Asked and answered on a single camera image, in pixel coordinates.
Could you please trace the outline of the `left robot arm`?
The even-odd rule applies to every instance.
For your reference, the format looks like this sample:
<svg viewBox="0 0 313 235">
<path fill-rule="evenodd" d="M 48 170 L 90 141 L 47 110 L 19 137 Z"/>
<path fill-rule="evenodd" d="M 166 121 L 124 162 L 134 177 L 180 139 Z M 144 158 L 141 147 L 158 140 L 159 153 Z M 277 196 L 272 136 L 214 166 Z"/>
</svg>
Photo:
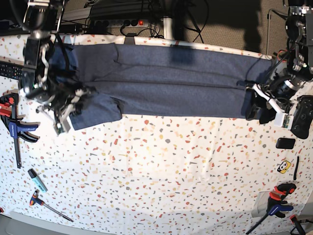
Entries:
<svg viewBox="0 0 313 235">
<path fill-rule="evenodd" d="M 261 124 L 274 120 L 280 127 L 291 128 L 291 98 L 313 79 L 313 2 L 288 0 L 283 5 L 289 9 L 287 49 L 277 57 L 263 83 L 247 82 L 252 98 L 246 120 L 258 119 Z"/>
</svg>

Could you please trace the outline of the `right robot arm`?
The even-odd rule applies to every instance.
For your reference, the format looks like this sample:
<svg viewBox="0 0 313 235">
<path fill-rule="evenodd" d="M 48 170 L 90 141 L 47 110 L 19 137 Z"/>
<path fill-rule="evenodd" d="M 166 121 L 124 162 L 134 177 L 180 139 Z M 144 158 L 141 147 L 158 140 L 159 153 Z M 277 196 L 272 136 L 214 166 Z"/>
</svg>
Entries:
<svg viewBox="0 0 313 235">
<path fill-rule="evenodd" d="M 23 49 L 24 72 L 20 94 L 39 103 L 38 113 L 49 118 L 57 134 L 67 133 L 70 115 L 79 115 L 82 100 L 95 91 L 77 81 L 66 47 L 59 35 L 65 0 L 29 0 L 23 18 L 10 5 L 24 30 L 30 33 Z"/>
</svg>

